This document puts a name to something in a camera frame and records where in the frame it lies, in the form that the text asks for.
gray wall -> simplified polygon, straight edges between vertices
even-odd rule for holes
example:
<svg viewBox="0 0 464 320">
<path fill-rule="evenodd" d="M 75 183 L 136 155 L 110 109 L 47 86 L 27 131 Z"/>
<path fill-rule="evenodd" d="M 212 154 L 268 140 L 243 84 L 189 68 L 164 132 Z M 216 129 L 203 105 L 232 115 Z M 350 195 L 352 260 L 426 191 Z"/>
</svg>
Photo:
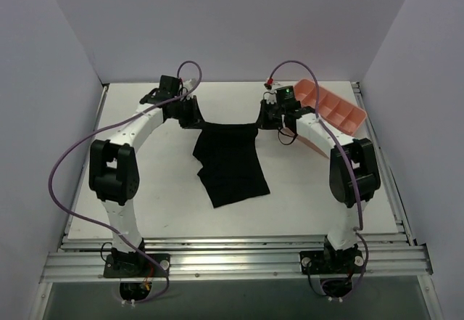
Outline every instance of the gray wall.
<svg viewBox="0 0 464 320">
<path fill-rule="evenodd" d="M 0 0 L 0 318 L 28 315 L 65 216 L 48 172 L 93 127 L 102 87 L 55 0 Z M 85 150 L 56 180 L 69 204 Z"/>
<path fill-rule="evenodd" d="M 447 319 L 464 314 L 463 5 L 406 0 L 363 81 Z"/>
<path fill-rule="evenodd" d="M 57 1 L 100 78 L 116 82 L 153 81 L 187 58 L 208 81 L 262 80 L 285 59 L 359 80 L 404 0 Z"/>
</svg>

white tabletop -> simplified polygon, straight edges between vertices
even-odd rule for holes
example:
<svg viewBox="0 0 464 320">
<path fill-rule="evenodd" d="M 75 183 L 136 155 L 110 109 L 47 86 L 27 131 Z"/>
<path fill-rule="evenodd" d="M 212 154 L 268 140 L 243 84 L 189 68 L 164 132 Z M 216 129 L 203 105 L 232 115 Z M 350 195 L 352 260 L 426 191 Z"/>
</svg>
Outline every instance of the white tabletop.
<svg viewBox="0 0 464 320">
<path fill-rule="evenodd" d="M 356 104 L 349 82 L 321 82 Z M 135 112 L 153 83 L 111 84 L 99 126 L 121 121 Z M 260 82 L 202 83 L 196 90 L 206 121 L 253 123 L 264 87 Z M 156 129 L 137 154 L 141 183 L 134 206 L 143 237 L 258 237 L 327 234 L 343 204 L 328 186 L 327 158 L 296 141 L 283 146 L 277 131 L 260 131 L 256 150 L 270 194 L 214 209 L 196 173 L 202 167 L 192 152 L 200 131 L 183 130 L 176 120 Z M 105 139 L 111 131 L 100 134 Z M 362 126 L 355 135 L 366 137 Z M 88 169 L 75 210 L 108 222 L 103 205 L 88 188 Z M 381 187 L 364 212 L 365 233 L 396 233 L 385 190 Z M 110 231 L 74 218 L 68 239 L 106 239 Z"/>
</svg>

purple cable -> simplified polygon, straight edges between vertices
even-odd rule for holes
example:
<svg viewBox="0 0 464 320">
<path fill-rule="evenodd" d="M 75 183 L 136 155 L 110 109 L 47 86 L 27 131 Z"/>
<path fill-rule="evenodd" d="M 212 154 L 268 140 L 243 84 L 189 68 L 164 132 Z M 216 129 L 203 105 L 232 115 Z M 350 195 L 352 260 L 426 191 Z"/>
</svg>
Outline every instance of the purple cable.
<svg viewBox="0 0 464 320">
<path fill-rule="evenodd" d="M 301 61 L 298 61 L 298 60 L 286 60 L 282 63 L 280 63 L 279 65 L 277 65 L 273 72 L 271 72 L 269 78 L 272 78 L 274 76 L 274 73 L 276 73 L 277 69 L 285 64 L 288 64 L 288 63 L 294 63 L 294 64 L 298 64 L 302 67 L 304 67 L 309 73 L 310 75 L 312 76 L 312 79 L 314 80 L 314 84 L 316 85 L 316 102 L 315 102 L 315 114 L 316 114 L 316 118 L 318 119 L 320 125 L 323 127 L 323 129 L 327 132 L 327 134 L 333 139 L 333 142 L 335 143 L 335 146 L 336 148 L 340 151 L 340 154 L 341 154 L 341 157 L 343 158 L 343 161 L 347 167 L 347 170 L 348 170 L 348 174 L 349 174 L 349 178 L 351 179 L 351 182 L 353 183 L 353 190 L 355 192 L 355 199 L 356 199 L 356 206 L 357 206 L 357 217 L 358 217 L 358 220 L 359 220 L 359 224 L 360 226 L 359 227 L 353 227 L 353 231 L 355 231 L 355 234 L 357 237 L 360 238 L 361 242 L 364 244 L 364 248 L 365 248 L 365 259 L 364 259 L 364 264 L 362 265 L 362 269 L 361 269 L 361 273 L 360 273 L 360 276 L 358 277 L 357 279 L 357 282 L 356 284 L 353 286 L 353 288 L 351 289 L 351 291 L 349 291 L 343 298 L 345 298 L 346 296 L 348 296 L 349 294 L 351 294 L 353 292 L 353 290 L 357 287 L 357 285 L 360 283 L 360 281 L 363 279 L 364 277 L 364 273 L 365 273 L 365 270 L 366 270 L 366 266 L 368 264 L 368 259 L 369 259 L 369 251 L 368 251 L 368 244 L 367 242 L 365 241 L 365 239 L 361 236 L 361 234 L 358 233 L 358 231 L 362 231 L 364 229 L 364 220 L 363 220 L 363 207 L 361 205 L 361 196 L 360 196 L 360 190 L 359 190 L 359 187 L 357 186 L 357 181 L 356 181 L 356 175 L 355 175 L 355 172 L 353 171 L 353 167 L 351 165 L 351 162 L 350 160 L 348 159 L 344 149 L 343 149 L 343 146 L 340 144 L 339 140 L 337 140 L 336 136 L 334 135 L 334 133 L 327 127 L 327 125 L 323 122 L 323 119 L 319 116 L 319 96 L 320 96 L 320 93 L 319 93 L 319 90 L 320 90 L 320 87 L 319 87 L 319 82 L 314 74 L 314 72 L 303 62 Z M 321 284 L 321 287 L 326 283 L 326 282 L 329 282 L 329 281 L 333 281 L 333 279 L 329 279 L 329 280 L 325 280 L 322 284 Z"/>
<path fill-rule="evenodd" d="M 172 99 L 169 99 L 169 100 L 166 100 L 166 101 L 163 101 L 163 102 L 160 102 L 158 104 L 154 104 L 153 106 L 150 106 L 148 107 L 146 110 L 144 110 L 143 112 L 140 112 L 126 120 L 123 120 L 122 122 L 119 122 L 119 123 L 116 123 L 116 124 L 112 124 L 110 126 L 105 126 L 104 128 L 100 128 L 100 129 L 97 129 L 95 130 L 94 132 L 90 133 L 88 136 L 84 137 L 83 139 L 77 141 L 76 143 L 74 143 L 70 148 L 66 149 L 65 152 L 58 158 L 57 162 L 53 165 L 53 168 L 51 169 L 50 171 L 50 175 L 49 175 L 49 194 L 50 194 L 50 197 L 51 199 L 53 200 L 53 202 L 55 203 L 55 205 L 60 208 L 61 210 L 63 210 L 64 212 L 66 212 L 68 215 L 71 215 L 71 216 L 74 216 L 74 217 L 77 217 L 77 218 L 80 218 L 81 220 L 84 220 L 84 221 L 87 221 L 87 222 L 90 222 L 90 223 L 94 223 L 94 224 L 97 224 L 99 226 L 102 226 L 106 229 L 109 229 L 110 231 L 112 231 L 113 233 L 117 234 L 119 236 L 119 238 L 121 238 L 122 241 L 124 241 L 124 243 L 129 246 L 131 249 L 134 249 L 138 254 L 142 255 L 143 257 L 145 257 L 150 263 L 152 263 L 155 267 L 157 267 L 160 271 L 162 271 L 162 273 L 164 274 L 164 277 L 166 278 L 166 285 L 165 285 L 165 288 L 162 289 L 161 291 L 153 294 L 153 295 L 150 295 L 149 297 L 145 298 L 144 300 L 139 300 L 139 301 L 136 301 L 136 303 L 142 303 L 142 302 L 146 302 L 148 300 L 153 300 L 157 297 L 159 297 L 160 295 L 164 294 L 167 289 L 169 288 L 169 276 L 167 275 L 167 272 L 160 266 L 160 264 L 158 262 L 156 262 L 153 258 L 151 258 L 150 256 L 148 256 L 144 251 L 140 250 L 137 246 L 131 244 L 131 242 L 129 242 L 124 236 L 123 234 L 118 231 L 116 228 L 114 227 L 111 227 L 109 224 L 106 224 L 105 222 L 101 222 L 101 221 L 98 221 L 98 220 L 94 220 L 92 218 L 89 218 L 87 216 L 84 216 L 84 215 L 81 215 L 79 213 L 75 213 L 74 211 L 66 208 L 57 198 L 57 196 L 55 195 L 54 193 L 54 190 L 53 190 L 53 178 L 55 176 L 55 173 L 57 172 L 57 169 L 59 167 L 59 165 L 62 163 L 62 161 L 75 149 L 77 148 L 79 145 L 81 145 L 83 142 L 91 139 L 92 137 L 94 137 L 95 135 L 97 134 L 100 134 L 102 133 L 103 131 L 107 131 L 107 130 L 110 130 L 110 129 L 114 129 L 114 128 L 117 128 L 119 126 L 123 126 L 124 124 L 127 124 L 129 122 L 132 122 L 134 120 L 136 120 L 137 118 L 140 118 L 142 115 L 144 115 L 145 113 L 148 113 L 152 110 L 154 110 L 155 108 L 158 108 L 158 107 L 161 107 L 163 106 L 164 104 L 168 104 L 170 102 L 174 102 L 174 101 L 177 101 L 179 99 L 182 99 L 183 97 L 186 97 L 187 95 L 193 93 L 195 91 L 196 88 L 198 88 L 199 84 L 202 82 L 202 78 L 203 78 L 203 74 L 202 74 L 202 69 L 200 68 L 200 66 L 194 62 L 194 61 L 191 61 L 191 60 L 188 60 L 188 61 L 185 61 L 185 62 L 182 62 L 181 65 L 179 66 L 178 68 L 178 71 L 177 71 L 177 76 L 179 77 L 179 73 L 182 69 L 182 67 L 186 64 L 193 64 L 196 66 L 196 68 L 198 69 L 198 73 L 199 73 L 199 78 L 198 78 L 198 81 L 195 83 L 194 87 L 192 90 L 190 91 L 187 91 L 185 94 L 181 94 L 179 95 L 178 97 L 174 97 Z"/>
</svg>

